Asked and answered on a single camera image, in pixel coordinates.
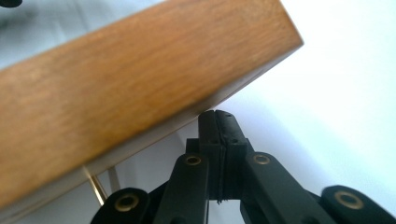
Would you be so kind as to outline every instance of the white background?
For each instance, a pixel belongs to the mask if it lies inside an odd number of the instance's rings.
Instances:
[[[31,0],[0,8],[0,68],[156,2]],[[306,189],[350,186],[396,216],[396,2],[282,2],[304,46],[217,108],[235,114],[254,148],[276,156]],[[159,186],[196,128],[118,165],[121,186]],[[18,223],[89,223],[97,209],[85,184]],[[237,202],[212,203],[210,221],[242,223],[238,210]]]

